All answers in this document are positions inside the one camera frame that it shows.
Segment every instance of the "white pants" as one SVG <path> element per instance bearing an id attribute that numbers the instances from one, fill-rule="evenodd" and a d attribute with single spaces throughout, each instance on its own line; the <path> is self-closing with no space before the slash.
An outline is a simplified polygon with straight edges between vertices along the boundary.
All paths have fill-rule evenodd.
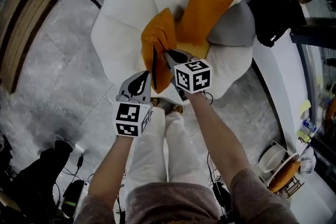
<path id="1" fill-rule="evenodd" d="M 167 139 L 168 179 L 163 154 Z M 184 129 L 178 112 L 165 117 L 164 110 L 154 108 L 151 121 L 144 133 L 134 140 L 135 148 L 127 173 L 126 195 L 137 187 L 154 182 L 192 183 L 208 187 L 207 176 L 198 162 L 195 149 Z"/>

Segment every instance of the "wooden bench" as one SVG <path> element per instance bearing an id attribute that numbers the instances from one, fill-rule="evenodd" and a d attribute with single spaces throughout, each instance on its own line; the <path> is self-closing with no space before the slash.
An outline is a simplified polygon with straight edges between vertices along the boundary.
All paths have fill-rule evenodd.
<path id="1" fill-rule="evenodd" d="M 7 0 L 0 14 L 0 78 L 13 93 L 28 50 L 58 0 Z"/>

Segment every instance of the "brown shirt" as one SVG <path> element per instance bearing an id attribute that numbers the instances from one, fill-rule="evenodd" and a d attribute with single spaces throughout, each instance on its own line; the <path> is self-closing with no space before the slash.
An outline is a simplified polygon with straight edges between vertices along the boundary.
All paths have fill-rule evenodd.
<path id="1" fill-rule="evenodd" d="M 298 224 L 291 211 L 249 169 L 230 186 L 235 223 Z M 127 198 L 126 224 L 162 222 L 219 223 L 212 191 L 188 183 L 151 183 Z M 75 224 L 115 224 L 113 211 L 101 200 L 87 196 Z"/>

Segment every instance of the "orange pillow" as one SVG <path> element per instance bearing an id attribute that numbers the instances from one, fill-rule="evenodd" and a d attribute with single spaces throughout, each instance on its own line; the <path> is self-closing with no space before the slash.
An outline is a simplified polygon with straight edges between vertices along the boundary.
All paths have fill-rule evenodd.
<path id="1" fill-rule="evenodd" d="M 152 87 L 160 93 L 173 78 L 163 57 L 166 50 L 176 49 L 174 19 L 169 8 L 165 8 L 147 24 L 141 34 L 141 42 L 146 69 L 152 73 Z"/>
<path id="2" fill-rule="evenodd" d="M 176 26 L 177 41 L 203 44 L 232 2 L 233 0 L 189 0 L 181 22 Z"/>
<path id="3" fill-rule="evenodd" d="M 275 175 L 272 181 L 269 183 L 268 189 L 275 193 L 283 188 L 287 184 L 293 175 L 299 170 L 300 162 L 289 162 Z"/>

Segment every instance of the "person's arm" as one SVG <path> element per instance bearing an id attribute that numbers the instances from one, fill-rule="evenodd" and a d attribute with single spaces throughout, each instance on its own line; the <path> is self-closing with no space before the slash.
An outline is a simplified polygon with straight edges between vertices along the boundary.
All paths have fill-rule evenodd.
<path id="1" fill-rule="evenodd" d="M 250 168 L 245 151 L 235 134 L 220 119 L 209 101 L 201 94 L 187 94 L 201 132 L 218 171 L 227 187 L 240 171 Z"/>
<path id="2" fill-rule="evenodd" d="M 117 136 L 90 183 L 88 195 L 106 202 L 113 209 L 133 142 L 132 137 Z"/>

